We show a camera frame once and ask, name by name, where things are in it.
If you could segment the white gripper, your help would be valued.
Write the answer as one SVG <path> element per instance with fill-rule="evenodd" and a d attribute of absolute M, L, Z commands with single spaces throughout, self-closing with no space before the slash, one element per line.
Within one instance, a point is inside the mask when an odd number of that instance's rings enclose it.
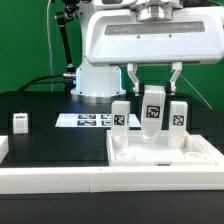
<path fill-rule="evenodd" d="M 94 66 L 127 64 L 136 96 L 144 94 L 136 64 L 174 62 L 165 86 L 166 94 L 174 95 L 182 63 L 214 64 L 224 58 L 224 7 L 185 8 L 170 21 L 145 22 L 129 9 L 98 11 L 89 21 L 86 57 Z"/>

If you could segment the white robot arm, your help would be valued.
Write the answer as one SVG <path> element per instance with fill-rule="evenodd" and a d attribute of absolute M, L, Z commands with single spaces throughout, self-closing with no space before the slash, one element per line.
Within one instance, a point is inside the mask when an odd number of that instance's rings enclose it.
<path fill-rule="evenodd" d="M 135 92 L 139 65 L 170 64 L 168 94 L 184 64 L 214 64 L 224 58 L 224 6 L 210 0 L 63 0 L 65 17 L 88 7 L 84 52 L 88 63 L 125 65 Z"/>

